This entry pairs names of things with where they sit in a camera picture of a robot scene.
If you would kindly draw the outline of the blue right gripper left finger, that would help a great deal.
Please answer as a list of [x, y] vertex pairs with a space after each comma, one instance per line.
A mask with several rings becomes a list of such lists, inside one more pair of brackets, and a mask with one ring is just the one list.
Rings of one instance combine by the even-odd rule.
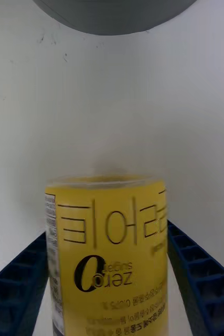
[[48, 281], [42, 233], [0, 271], [0, 335], [32, 335]]

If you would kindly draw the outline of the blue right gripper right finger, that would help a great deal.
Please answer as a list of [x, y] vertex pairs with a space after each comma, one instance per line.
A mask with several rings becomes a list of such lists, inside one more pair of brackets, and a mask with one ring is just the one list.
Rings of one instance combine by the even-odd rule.
[[172, 222], [168, 257], [193, 335], [224, 335], [224, 267]]

